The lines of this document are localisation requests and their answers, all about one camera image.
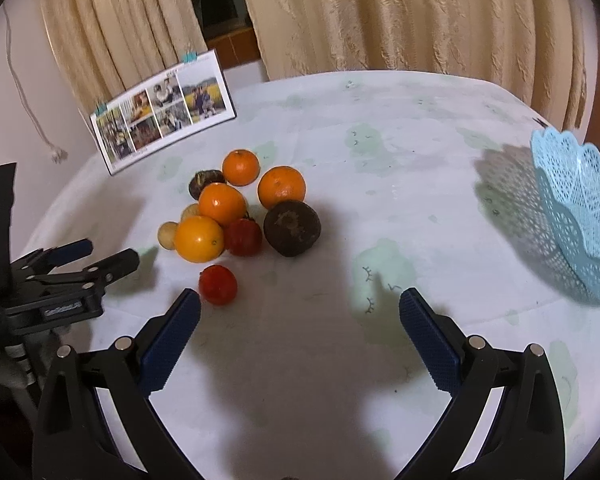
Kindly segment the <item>small tan longan hidden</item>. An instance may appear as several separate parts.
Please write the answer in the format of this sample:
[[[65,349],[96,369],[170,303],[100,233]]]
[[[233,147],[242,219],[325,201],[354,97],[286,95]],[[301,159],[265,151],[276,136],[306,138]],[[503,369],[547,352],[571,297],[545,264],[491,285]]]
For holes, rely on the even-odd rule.
[[[188,205],[181,213],[181,221],[184,221],[190,217],[198,216],[199,207],[197,204]]]

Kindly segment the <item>orange front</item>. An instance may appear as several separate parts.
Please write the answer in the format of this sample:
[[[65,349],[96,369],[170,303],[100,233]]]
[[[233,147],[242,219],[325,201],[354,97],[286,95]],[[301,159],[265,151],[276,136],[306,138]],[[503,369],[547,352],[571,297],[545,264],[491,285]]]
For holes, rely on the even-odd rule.
[[[206,263],[224,252],[224,232],[218,222],[205,216],[189,217],[178,224],[173,244],[183,259]]]

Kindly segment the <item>small dark brown fruit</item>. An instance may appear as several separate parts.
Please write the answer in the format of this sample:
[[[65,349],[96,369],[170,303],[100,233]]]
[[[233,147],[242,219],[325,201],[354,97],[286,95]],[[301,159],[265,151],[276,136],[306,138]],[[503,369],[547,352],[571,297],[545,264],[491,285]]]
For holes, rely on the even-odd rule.
[[[204,188],[212,183],[225,183],[226,180],[220,170],[200,170],[192,177],[188,184],[188,192],[194,200],[199,200]]]

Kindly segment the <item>large dark brown fruit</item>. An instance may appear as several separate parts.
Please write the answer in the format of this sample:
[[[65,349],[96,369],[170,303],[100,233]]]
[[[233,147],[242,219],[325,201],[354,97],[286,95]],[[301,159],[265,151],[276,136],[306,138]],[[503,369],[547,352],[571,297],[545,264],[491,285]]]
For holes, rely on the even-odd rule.
[[[322,224],[316,211],[300,200],[284,200],[264,217],[263,234],[284,257],[297,257],[307,252],[320,238]]]

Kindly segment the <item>beige curtain left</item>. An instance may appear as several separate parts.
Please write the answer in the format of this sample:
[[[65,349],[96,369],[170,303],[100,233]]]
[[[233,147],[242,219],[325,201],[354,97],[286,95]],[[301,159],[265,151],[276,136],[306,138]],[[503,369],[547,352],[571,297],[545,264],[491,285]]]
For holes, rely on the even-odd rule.
[[[50,48],[84,116],[207,44],[192,0],[41,0]]]

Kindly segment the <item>white patterned bed sheet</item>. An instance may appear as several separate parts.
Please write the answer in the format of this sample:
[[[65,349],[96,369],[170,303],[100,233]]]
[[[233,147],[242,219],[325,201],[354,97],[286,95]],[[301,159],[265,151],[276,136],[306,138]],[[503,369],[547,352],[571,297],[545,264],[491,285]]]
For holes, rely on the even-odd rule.
[[[30,248],[87,237],[95,258],[140,254],[68,343],[106,348],[197,285],[200,266],[162,249],[159,226],[181,217],[195,172],[245,148],[302,174],[322,232],[297,258],[224,255],[236,300],[204,306],[151,398],[205,477],[393,478],[450,400],[399,322],[412,286],[496,348],[544,348],[576,468],[600,436],[600,304],[541,207],[539,116],[495,84],[396,72],[257,84],[233,103],[234,120],[115,176],[92,157],[46,212]]]

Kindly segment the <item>red fruit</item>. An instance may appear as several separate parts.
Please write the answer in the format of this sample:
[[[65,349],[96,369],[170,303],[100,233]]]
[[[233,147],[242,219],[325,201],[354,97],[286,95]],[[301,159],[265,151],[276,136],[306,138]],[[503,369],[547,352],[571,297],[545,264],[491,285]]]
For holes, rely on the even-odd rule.
[[[217,307],[233,302],[238,291],[233,272],[219,264],[208,266],[201,272],[198,287],[202,298]]]
[[[224,229],[224,244],[233,256],[253,257],[262,250],[262,230],[252,219],[237,219]]]

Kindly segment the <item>red fruit front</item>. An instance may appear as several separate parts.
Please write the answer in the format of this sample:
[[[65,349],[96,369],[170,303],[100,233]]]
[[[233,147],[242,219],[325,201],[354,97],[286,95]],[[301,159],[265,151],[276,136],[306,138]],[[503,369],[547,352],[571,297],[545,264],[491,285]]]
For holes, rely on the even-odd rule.
[[[201,272],[198,287],[202,298],[217,307],[233,302],[238,291],[233,272],[219,264],[208,266]]]

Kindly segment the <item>photo collage card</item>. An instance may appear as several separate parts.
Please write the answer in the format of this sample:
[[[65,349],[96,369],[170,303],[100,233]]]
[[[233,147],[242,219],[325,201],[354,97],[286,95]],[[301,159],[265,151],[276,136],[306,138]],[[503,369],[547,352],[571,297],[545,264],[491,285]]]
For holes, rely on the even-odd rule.
[[[218,56],[174,65],[109,101],[91,114],[99,151],[113,176],[141,159],[236,117]]]

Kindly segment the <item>teal binder clip right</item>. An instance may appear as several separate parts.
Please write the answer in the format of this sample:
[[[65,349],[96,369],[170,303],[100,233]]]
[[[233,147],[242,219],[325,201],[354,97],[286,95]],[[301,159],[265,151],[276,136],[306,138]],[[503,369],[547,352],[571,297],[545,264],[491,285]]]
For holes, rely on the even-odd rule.
[[[196,51],[186,51],[181,57],[181,62],[183,64],[195,63],[197,58],[198,53]]]

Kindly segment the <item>beige curtain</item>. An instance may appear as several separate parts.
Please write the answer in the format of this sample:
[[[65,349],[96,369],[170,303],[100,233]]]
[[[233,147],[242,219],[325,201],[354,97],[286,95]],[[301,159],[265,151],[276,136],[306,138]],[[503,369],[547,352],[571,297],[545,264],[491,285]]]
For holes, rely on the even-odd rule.
[[[419,70],[498,84],[562,129],[582,122],[577,0],[246,0],[273,79]]]
[[[50,48],[84,116],[207,44],[192,0],[41,0]]]

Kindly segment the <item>orange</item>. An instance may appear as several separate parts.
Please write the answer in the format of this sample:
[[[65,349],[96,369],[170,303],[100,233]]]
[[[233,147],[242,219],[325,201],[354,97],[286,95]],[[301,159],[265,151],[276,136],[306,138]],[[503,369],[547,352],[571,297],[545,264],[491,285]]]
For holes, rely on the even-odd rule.
[[[228,226],[245,217],[247,202],[236,188],[225,183],[211,183],[200,194],[198,211],[202,216],[218,222],[220,226]]]
[[[183,259],[206,263],[224,252],[224,232],[218,222],[205,216],[189,217],[178,224],[173,244]]]
[[[222,162],[222,174],[231,185],[246,186],[257,180],[260,162],[257,155],[248,150],[229,152]]]
[[[285,200],[304,200],[306,181],[297,169],[277,166],[268,170],[258,184],[261,205],[271,209]]]

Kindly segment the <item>small tan longan left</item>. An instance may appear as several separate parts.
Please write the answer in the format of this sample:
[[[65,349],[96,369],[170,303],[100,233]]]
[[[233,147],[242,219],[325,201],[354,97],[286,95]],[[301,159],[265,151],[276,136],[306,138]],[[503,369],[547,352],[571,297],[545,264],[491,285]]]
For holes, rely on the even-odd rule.
[[[178,230],[178,222],[168,221],[159,226],[157,240],[160,246],[166,250],[174,250],[174,237]]]

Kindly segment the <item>beige curtain right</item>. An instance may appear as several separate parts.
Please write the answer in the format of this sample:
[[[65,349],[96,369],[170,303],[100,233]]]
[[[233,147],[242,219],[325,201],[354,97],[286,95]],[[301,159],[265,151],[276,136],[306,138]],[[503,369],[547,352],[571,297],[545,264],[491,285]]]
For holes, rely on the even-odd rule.
[[[246,0],[273,79],[419,70],[498,84],[562,129],[582,122],[577,0]]]

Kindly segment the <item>light blue lace basket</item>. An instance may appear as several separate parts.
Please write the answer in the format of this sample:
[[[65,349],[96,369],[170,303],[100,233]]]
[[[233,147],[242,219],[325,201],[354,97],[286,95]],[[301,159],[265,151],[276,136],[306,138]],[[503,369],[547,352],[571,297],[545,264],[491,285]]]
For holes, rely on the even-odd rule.
[[[558,247],[591,296],[600,301],[600,151],[569,131],[535,130],[532,164]]]

